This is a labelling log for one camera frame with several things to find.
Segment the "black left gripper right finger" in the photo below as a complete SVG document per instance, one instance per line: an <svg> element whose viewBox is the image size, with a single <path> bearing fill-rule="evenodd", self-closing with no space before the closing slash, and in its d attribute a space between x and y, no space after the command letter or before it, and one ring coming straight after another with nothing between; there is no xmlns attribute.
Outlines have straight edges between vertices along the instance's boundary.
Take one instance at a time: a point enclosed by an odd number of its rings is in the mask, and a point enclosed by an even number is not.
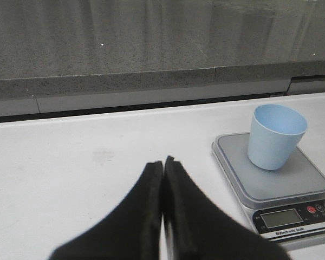
<svg viewBox="0 0 325 260"><path fill-rule="evenodd" d="M219 209L173 157L165 162L163 192L169 259L289 259Z"/></svg>

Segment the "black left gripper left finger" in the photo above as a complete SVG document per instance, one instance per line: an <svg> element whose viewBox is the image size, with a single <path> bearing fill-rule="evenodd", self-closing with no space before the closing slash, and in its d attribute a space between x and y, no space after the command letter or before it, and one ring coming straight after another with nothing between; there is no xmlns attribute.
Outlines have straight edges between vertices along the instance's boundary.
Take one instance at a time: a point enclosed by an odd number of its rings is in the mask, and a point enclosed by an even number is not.
<svg viewBox="0 0 325 260"><path fill-rule="evenodd" d="M159 259L162 180L162 162L146 164L108 216L59 246L50 259Z"/></svg>

